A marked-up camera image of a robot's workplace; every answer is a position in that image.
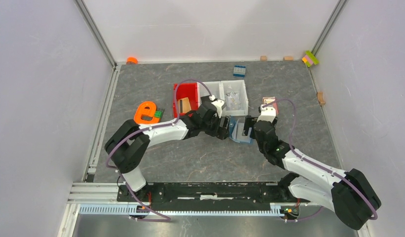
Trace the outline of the blue card holder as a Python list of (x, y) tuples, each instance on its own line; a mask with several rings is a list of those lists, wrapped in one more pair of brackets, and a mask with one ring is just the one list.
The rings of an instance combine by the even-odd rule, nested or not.
[(244, 118), (230, 117), (229, 137), (232, 141), (241, 144), (252, 144), (253, 140), (249, 135), (244, 135)]

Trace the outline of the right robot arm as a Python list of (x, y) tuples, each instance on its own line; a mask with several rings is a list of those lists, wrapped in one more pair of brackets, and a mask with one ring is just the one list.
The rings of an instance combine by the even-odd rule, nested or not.
[(276, 122), (245, 117), (243, 134), (255, 139), (259, 151), (272, 165), (289, 173), (279, 182), (283, 201), (304, 199), (333, 211), (346, 226), (359, 230), (368, 220), (377, 219), (381, 200), (365, 175), (319, 162), (280, 140)]

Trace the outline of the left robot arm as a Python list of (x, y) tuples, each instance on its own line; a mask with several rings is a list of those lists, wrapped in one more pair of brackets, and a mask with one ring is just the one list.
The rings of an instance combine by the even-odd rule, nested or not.
[(130, 187), (129, 195), (136, 201), (148, 195), (147, 182), (139, 164), (146, 150), (168, 141), (186, 140), (199, 133), (224, 140), (229, 136), (229, 117), (223, 115), (226, 104), (206, 96), (197, 110), (176, 119), (156, 124), (138, 124), (129, 119), (106, 142), (104, 149), (121, 177)]

